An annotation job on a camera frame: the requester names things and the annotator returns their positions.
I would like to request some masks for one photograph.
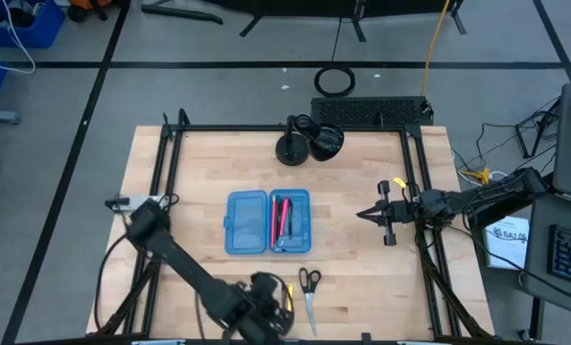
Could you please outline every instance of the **wooden table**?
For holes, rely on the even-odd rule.
[[[146,195],[154,166],[160,127],[139,126],[128,158],[123,195]],[[383,230],[359,219],[356,212],[379,199],[379,180],[405,179],[397,133],[347,132],[345,145],[332,160],[309,159],[287,167],[275,158],[278,132],[184,132],[174,192],[181,201],[171,208],[175,240],[214,276],[229,283],[256,271],[270,271],[295,283],[296,322],[291,338],[314,339],[298,284],[298,269],[319,269],[323,278],[313,308],[315,339],[376,340],[431,339],[428,307],[414,226],[395,224],[399,244],[383,245]],[[424,127],[423,142],[433,188],[458,190],[457,175],[444,127]],[[416,180],[421,176],[410,141]],[[162,173],[164,191],[170,153]],[[224,251],[223,217],[230,193],[241,190],[305,188],[311,195],[312,248],[306,255],[231,256]],[[392,184],[390,199],[401,199]],[[109,245],[122,236],[119,217],[113,220]],[[493,333],[486,293],[469,237],[443,232],[451,282],[456,295],[479,324]],[[101,320],[119,306],[130,288],[136,251],[126,241],[112,253],[103,275]],[[444,334],[449,334],[445,302],[438,298]],[[145,297],[139,301],[136,330],[140,330]],[[202,312],[208,338],[221,329]],[[90,321],[88,331],[94,330]],[[199,338],[194,314],[194,291],[169,267],[164,267],[153,316],[152,337]]]

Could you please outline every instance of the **black scissors handle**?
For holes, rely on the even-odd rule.
[[[318,270],[308,272],[307,269],[303,267],[298,271],[298,278],[300,278],[301,288],[304,293],[315,293],[317,283],[322,279],[322,273]]]

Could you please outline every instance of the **floor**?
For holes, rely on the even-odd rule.
[[[195,0],[175,3],[225,23],[143,14],[133,2],[128,13],[111,9],[106,22],[65,22],[53,48],[31,51],[38,61],[33,75],[7,76],[0,109],[18,111],[22,122],[0,125],[0,342],[36,245],[48,242],[52,230],[16,339],[83,335],[112,221],[103,201],[119,191],[136,126],[160,124],[163,112],[174,119],[181,106],[194,124],[276,124],[309,112],[311,98],[319,97],[312,80],[331,59],[338,20],[264,18],[241,38],[250,15]],[[428,99],[435,125],[446,126],[452,146],[470,159],[482,123],[514,125],[568,82],[571,0],[468,0],[460,16],[468,34],[446,19],[434,57],[443,64],[431,70]],[[436,13],[365,19],[367,43],[344,20],[334,59],[370,62],[354,69],[352,96],[418,95],[437,19]],[[27,66],[14,49],[0,49],[0,58]],[[154,61],[166,63],[144,63]],[[226,63],[246,61],[266,63]],[[324,82],[337,90],[347,81],[326,75]],[[513,134],[489,128],[482,150]],[[533,136],[525,133],[529,143]],[[550,157],[551,151],[531,165],[542,168]],[[515,140],[485,158],[503,172],[524,162]],[[528,326],[532,298],[516,288],[511,272],[480,265],[496,333],[516,339],[516,330]],[[547,307],[544,340],[571,343],[571,312]]]

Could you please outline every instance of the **white paper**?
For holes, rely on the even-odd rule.
[[[488,250],[514,264],[524,267],[530,225],[525,218],[505,217],[488,226],[484,233]],[[511,264],[487,255],[488,267],[517,269]]]

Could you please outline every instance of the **yellow cable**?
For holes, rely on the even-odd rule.
[[[443,20],[445,19],[445,14],[447,13],[447,8],[449,7],[449,1],[445,0],[445,5],[441,11],[441,17],[439,17],[439,22],[437,23],[437,28],[435,28],[435,35],[432,37],[430,42],[430,48],[428,48],[428,55],[426,56],[426,65],[423,71],[423,87],[422,96],[426,96],[426,89],[428,88],[428,72],[430,71],[430,60],[435,51],[435,43],[437,43],[437,37],[439,37],[439,32],[441,31],[441,26],[443,25]]]

